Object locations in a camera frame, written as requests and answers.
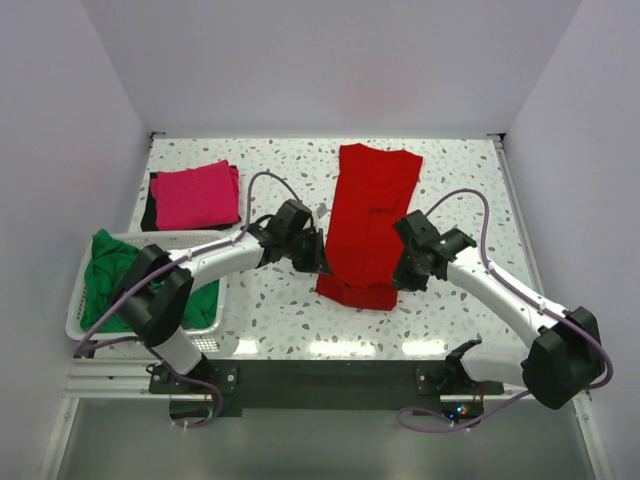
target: clothing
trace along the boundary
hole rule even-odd
[[[236,223],[238,171],[223,160],[180,172],[158,172],[151,181],[159,230],[188,230]]]
[[[235,176],[238,176],[238,169],[233,165],[229,167],[231,169],[232,178],[234,176],[233,170],[235,170]],[[149,173],[149,188],[147,190],[147,203],[144,207],[144,213],[142,214],[142,220],[140,220],[140,229],[143,232],[157,232],[158,226],[156,225],[156,219],[158,217],[156,199],[152,195],[151,185],[154,184],[153,180],[158,178],[157,172]],[[236,223],[223,223],[220,225],[208,225],[206,227],[200,228],[190,228],[189,230],[227,230],[233,227]]]
[[[393,224],[407,213],[422,157],[356,144],[341,146],[339,161],[326,243],[333,274],[318,276],[316,291],[343,305],[391,310],[403,249]]]
[[[86,332],[110,307],[109,295],[131,266],[139,250],[115,240],[105,230],[93,236],[91,261],[84,272],[85,307],[80,326]],[[154,284],[155,290],[160,284]],[[218,308],[218,282],[209,283],[189,296],[182,326],[203,329],[213,323]],[[131,332],[131,328],[117,315],[100,328],[99,333]]]

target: metal frame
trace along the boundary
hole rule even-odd
[[[533,279],[533,285],[541,294],[544,294],[540,273],[535,262],[529,235],[515,193],[502,141],[500,137],[495,135],[489,136],[489,139],[494,142],[500,168],[504,175],[514,217],[522,239],[529,273]],[[149,374],[145,369],[152,361],[153,360],[149,359],[92,359],[91,361],[73,361],[38,480],[56,480],[58,478],[80,399],[200,399],[201,395],[149,394]],[[505,390],[504,395],[487,395],[485,399],[505,400],[520,391],[522,391],[520,388],[510,388]],[[442,396],[441,399],[442,401],[468,401],[471,400],[471,396],[450,395]],[[522,400],[535,401],[535,399],[530,396]],[[578,424],[585,441],[585,447],[595,478],[597,480],[613,480],[615,477],[594,419],[590,395],[586,392],[577,395],[573,399],[573,405],[576,410]]]

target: folded pink shirt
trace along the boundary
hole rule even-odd
[[[238,170],[223,160],[181,172],[158,172],[151,180],[158,230],[188,230],[236,223]]]

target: white wall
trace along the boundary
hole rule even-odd
[[[613,357],[594,405],[620,479],[640,465],[639,21],[584,0],[506,142],[547,294],[591,309]]]
[[[173,135],[506,131],[580,0],[83,0]]]
[[[33,479],[81,253],[100,227],[125,228],[146,141],[76,0],[3,2],[0,66],[0,478]]]

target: green clothing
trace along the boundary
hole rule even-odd
[[[111,238],[105,230],[93,236],[91,261],[84,272],[86,289],[84,312],[80,326],[86,332],[110,307],[108,298],[112,290],[131,266],[138,249]],[[161,284],[154,284],[155,290]],[[182,319],[183,328],[210,327],[218,307],[218,282],[211,282],[189,296]],[[111,317],[100,333],[131,332],[131,328],[117,315]]]

